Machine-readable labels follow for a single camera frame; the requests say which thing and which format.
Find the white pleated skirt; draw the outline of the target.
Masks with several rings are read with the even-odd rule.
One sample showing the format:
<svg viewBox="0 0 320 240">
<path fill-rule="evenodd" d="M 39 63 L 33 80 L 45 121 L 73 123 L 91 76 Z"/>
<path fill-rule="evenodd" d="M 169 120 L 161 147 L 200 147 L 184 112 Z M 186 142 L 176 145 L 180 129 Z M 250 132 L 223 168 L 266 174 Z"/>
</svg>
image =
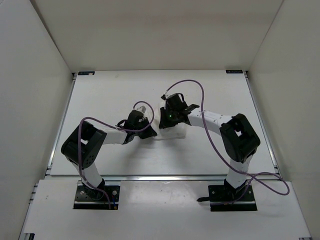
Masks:
<svg viewBox="0 0 320 240">
<path fill-rule="evenodd" d="M 154 137 L 156 141 L 169 140 L 169 139 L 184 139 L 187 135 L 187 126 L 185 124 L 178 124 L 174 127 L 169 127 L 165 129 L 160 129 L 160 119 L 161 111 L 160 108 L 165 106 L 165 102 L 161 101 L 158 103 L 156 110 L 154 111 L 154 120 L 152 123 L 152 128 L 157 133 Z"/>
</svg>

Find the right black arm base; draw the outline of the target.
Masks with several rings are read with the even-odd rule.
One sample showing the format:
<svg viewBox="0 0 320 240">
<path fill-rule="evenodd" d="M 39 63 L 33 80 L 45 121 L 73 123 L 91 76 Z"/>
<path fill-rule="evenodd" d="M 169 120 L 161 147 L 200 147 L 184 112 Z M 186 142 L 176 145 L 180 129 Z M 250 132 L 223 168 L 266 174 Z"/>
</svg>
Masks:
<svg viewBox="0 0 320 240">
<path fill-rule="evenodd" d="M 208 186 L 208 196 L 200 197 L 197 202 L 209 202 L 211 212 L 255 212 L 258 210 L 255 195 L 248 180 L 233 188 L 225 179 L 223 184 Z"/>
</svg>

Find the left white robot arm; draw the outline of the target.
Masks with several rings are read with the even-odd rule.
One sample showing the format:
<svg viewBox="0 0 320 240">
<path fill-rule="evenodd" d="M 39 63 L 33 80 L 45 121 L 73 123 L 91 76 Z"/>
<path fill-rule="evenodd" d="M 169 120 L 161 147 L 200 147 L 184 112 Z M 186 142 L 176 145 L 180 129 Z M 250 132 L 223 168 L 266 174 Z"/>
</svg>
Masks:
<svg viewBox="0 0 320 240">
<path fill-rule="evenodd" d="M 86 192 L 93 199 L 100 199 L 105 192 L 105 181 L 95 165 L 103 145 L 125 145 L 135 137 L 144 140 L 157 136 L 150 125 L 144 106 L 133 109 L 127 119 L 121 120 L 116 128 L 98 129 L 86 120 L 79 127 L 65 140 L 61 153 L 77 169 Z"/>
</svg>

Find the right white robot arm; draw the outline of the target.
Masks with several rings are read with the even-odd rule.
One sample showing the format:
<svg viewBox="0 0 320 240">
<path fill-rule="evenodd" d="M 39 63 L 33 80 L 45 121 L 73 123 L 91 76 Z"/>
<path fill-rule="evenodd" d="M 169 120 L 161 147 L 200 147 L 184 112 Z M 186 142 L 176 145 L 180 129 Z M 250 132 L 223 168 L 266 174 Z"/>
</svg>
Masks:
<svg viewBox="0 0 320 240">
<path fill-rule="evenodd" d="M 163 102 L 159 108 L 158 128 L 162 136 L 182 136 L 182 130 L 173 130 L 178 124 L 203 128 L 208 137 L 209 132 L 221 136 L 230 157 L 229 172 L 224 180 L 224 195 L 229 200 L 240 197 L 247 181 L 250 161 L 261 144 L 247 117 L 241 113 L 235 116 L 222 115 L 204 110 L 202 105 L 187 105 L 181 93 L 164 94 L 161 99 Z"/>
</svg>

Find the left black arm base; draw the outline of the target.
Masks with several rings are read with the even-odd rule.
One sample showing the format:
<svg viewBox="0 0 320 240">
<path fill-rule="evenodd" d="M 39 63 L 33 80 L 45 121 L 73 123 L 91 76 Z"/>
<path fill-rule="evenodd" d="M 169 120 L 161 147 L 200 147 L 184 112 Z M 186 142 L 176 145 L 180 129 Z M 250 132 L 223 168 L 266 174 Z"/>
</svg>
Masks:
<svg viewBox="0 0 320 240">
<path fill-rule="evenodd" d="M 103 192 L 91 189 L 79 181 L 74 196 L 73 209 L 118 210 L 121 183 L 106 181 L 103 187 L 103 191 L 107 193 L 109 200 Z"/>
</svg>

